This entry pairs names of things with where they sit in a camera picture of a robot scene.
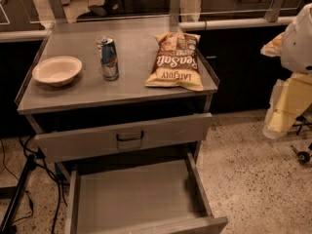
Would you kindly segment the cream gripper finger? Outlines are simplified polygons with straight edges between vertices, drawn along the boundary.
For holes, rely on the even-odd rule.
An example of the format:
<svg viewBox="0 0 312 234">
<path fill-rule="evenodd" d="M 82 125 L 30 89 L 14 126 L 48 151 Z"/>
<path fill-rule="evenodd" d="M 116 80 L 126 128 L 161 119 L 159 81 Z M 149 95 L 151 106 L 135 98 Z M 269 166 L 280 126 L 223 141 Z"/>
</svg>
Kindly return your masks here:
<svg viewBox="0 0 312 234">
<path fill-rule="evenodd" d="M 263 134 L 271 139 L 284 136 L 312 105 L 312 76 L 293 74 L 286 81 L 278 79 L 273 87 Z"/>
<path fill-rule="evenodd" d="M 270 42 L 265 44 L 260 53 L 267 57 L 279 57 L 282 53 L 282 40 L 284 37 L 284 33 L 280 33 L 275 38 L 273 38 Z"/>
</svg>

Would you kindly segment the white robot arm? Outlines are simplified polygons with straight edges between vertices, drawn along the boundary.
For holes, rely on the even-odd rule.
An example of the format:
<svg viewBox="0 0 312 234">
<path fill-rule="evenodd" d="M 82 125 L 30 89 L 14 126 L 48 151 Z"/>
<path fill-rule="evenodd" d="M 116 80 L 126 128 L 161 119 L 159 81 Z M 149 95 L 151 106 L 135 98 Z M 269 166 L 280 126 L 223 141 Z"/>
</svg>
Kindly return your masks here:
<svg viewBox="0 0 312 234">
<path fill-rule="evenodd" d="M 260 52 L 279 57 L 281 65 L 292 73 L 274 85 L 262 129 L 266 137 L 278 138 L 312 105 L 312 4 L 304 6 L 286 30 Z"/>
</svg>

